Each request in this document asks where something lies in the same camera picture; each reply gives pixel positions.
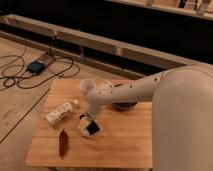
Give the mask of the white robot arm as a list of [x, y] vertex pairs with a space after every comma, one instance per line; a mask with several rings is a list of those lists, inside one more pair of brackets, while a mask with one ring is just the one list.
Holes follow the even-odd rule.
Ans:
[[213, 65], [169, 69], [118, 87], [80, 82], [94, 120], [106, 105], [152, 103], [153, 171], [213, 171]]

